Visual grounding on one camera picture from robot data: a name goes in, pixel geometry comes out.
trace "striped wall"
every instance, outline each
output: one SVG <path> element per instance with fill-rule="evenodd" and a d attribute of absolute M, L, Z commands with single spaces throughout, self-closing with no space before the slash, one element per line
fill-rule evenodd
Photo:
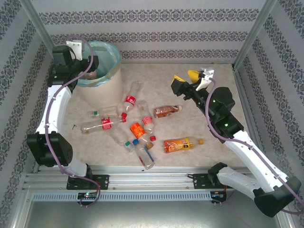
<path fill-rule="evenodd" d="M 33 0 L 55 44 L 115 44 L 124 63 L 233 63 L 265 0 Z"/>
<path fill-rule="evenodd" d="M 9 224 L 24 174 L 34 158 L 35 132 L 47 96 L 51 55 L 17 0 L 0 0 L 0 228 Z"/>
<path fill-rule="evenodd" d="M 268 158 L 302 182 L 304 194 L 304 1 L 278 0 L 239 74 Z M 297 202 L 294 211 L 301 210 Z M 304 216 L 293 216 L 304 227 Z"/>

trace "trash can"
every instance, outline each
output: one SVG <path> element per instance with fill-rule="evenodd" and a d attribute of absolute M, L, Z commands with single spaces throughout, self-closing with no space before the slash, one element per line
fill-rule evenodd
<path fill-rule="evenodd" d="M 90 41 L 89 44 L 99 59 L 97 79 L 79 79 L 78 89 L 94 109 L 117 106 L 123 98 L 120 52 L 117 47 L 107 42 Z M 82 55 L 83 58 L 90 55 L 87 45 Z"/>

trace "marble floor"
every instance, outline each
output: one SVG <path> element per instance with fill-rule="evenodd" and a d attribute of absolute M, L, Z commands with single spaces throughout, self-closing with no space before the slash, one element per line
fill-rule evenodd
<path fill-rule="evenodd" d="M 190 82 L 187 71 L 198 70 L 199 67 L 213 67 L 214 79 L 218 86 L 229 87 L 236 105 L 232 109 L 233 115 L 244 125 L 247 125 L 238 96 L 237 87 L 230 64 L 226 65 L 191 65 L 191 64 L 122 64 L 121 73 L 123 79 L 123 97 L 129 91 L 133 81 L 144 82 L 138 95 L 138 100 L 146 100 L 150 112 L 153 108 L 163 105 L 182 105 L 182 110 L 160 119 L 155 119 L 155 135 L 157 141 L 150 149 L 155 159 L 155 166 L 210 167 L 218 162 L 226 163 L 231 167 L 243 167 L 243 162 L 219 140 L 209 132 L 203 113 L 196 107 L 192 100 L 184 101 L 183 96 L 173 94 L 170 84 L 174 74 L 183 77 Z M 82 162 L 90 165 L 114 165 L 114 166 L 141 166 L 135 153 L 129 153 L 124 147 L 118 145 L 106 131 L 92 134 L 81 134 L 79 125 L 90 121 L 87 111 L 92 110 L 84 100 L 77 87 L 73 91 L 63 123 L 62 135 L 73 146 L 74 156 Z M 140 121 L 139 111 L 135 108 L 128 114 L 127 122 L 119 127 L 128 134 L 129 140 L 134 136 L 129 127 Z M 203 138 L 204 144 L 198 148 L 165 154 L 163 140 L 176 139 L 187 136 Z"/>

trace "blue bottle cap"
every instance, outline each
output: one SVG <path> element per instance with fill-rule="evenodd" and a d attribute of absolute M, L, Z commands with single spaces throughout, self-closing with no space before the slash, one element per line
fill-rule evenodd
<path fill-rule="evenodd" d="M 138 141 L 137 139 L 134 139 L 134 140 L 133 140 L 133 144 L 134 144 L 134 146 L 135 146 L 135 145 L 139 144 L 139 141 Z"/>

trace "light blue trash bag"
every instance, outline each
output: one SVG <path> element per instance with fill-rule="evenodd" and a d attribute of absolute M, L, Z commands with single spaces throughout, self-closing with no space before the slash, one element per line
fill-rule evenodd
<path fill-rule="evenodd" d="M 111 80 L 111 78 L 120 69 L 121 55 L 117 47 L 102 41 L 90 41 L 94 55 L 98 56 L 99 65 L 96 70 L 97 79 L 79 79 L 77 85 L 81 87 L 98 87 L 99 85 Z M 83 58 L 90 56 L 90 49 L 85 44 L 85 50 L 82 52 Z"/>

